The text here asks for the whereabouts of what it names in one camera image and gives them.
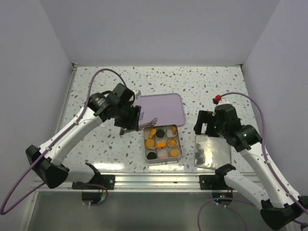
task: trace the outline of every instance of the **gray floor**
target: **gray floor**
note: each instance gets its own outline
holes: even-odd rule
[[[208,193],[110,193],[105,204],[88,208],[79,192],[40,192],[30,231],[196,231],[200,206]],[[232,202],[250,231],[270,231],[258,210]],[[233,212],[208,204],[201,213],[202,231],[244,231]]]

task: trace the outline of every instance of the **terrazzo table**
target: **terrazzo table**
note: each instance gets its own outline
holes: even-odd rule
[[[62,114],[61,126],[67,124],[80,110],[86,98],[93,74],[102,67],[78,67]],[[108,67],[118,72],[132,90],[142,95],[178,93],[182,97],[186,124],[179,127],[183,158],[175,164],[150,166],[144,158],[141,132],[119,136],[113,120],[91,131],[67,156],[65,166],[92,163],[102,174],[116,176],[115,191],[199,191],[198,176],[213,174],[213,170],[197,168],[194,164],[195,134],[193,127],[199,110],[213,110],[212,98],[229,91],[247,93],[240,67]],[[119,82],[116,75],[100,73],[92,93],[112,90]],[[242,123],[257,128],[250,102],[241,96],[228,96]],[[232,164],[245,176],[258,181],[253,170],[239,153],[232,149]]]

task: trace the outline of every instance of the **speckled tabletop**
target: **speckled tabletop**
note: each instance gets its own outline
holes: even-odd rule
[[[80,110],[86,98],[92,75],[102,67],[78,67],[70,92],[62,127]],[[182,97],[186,124],[179,127],[183,158],[175,164],[150,166],[144,158],[141,132],[119,136],[119,128],[113,120],[104,127],[91,131],[67,156],[64,165],[90,162],[101,172],[114,173],[202,173],[213,170],[200,169],[194,165],[193,127],[199,110],[213,110],[212,98],[229,91],[247,93],[239,67],[108,67],[123,77],[132,90],[141,90],[142,95],[178,93]],[[94,81],[92,93],[112,90],[119,82],[113,73],[100,73]],[[250,102],[241,96],[228,96],[244,124],[257,128]],[[253,172],[239,153],[232,150],[232,164],[240,172]]]

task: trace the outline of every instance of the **white wall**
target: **white wall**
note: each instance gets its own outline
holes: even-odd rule
[[[39,0],[0,1],[1,203],[29,166],[26,148],[55,131],[70,66]],[[17,188],[11,202],[29,190],[30,180]],[[0,230],[18,229],[24,205],[0,217]]]
[[[40,0],[71,62],[234,65],[279,0]]]
[[[303,195],[308,195],[307,8],[307,0],[281,0],[244,64],[248,92],[264,111],[267,148]]]

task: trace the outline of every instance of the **lavender mat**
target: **lavender mat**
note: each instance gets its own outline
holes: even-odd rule
[[[144,112],[139,124],[147,123],[153,118],[157,118],[156,126],[182,126],[186,122],[182,99],[177,93],[141,96],[137,105],[141,106],[141,113]]]

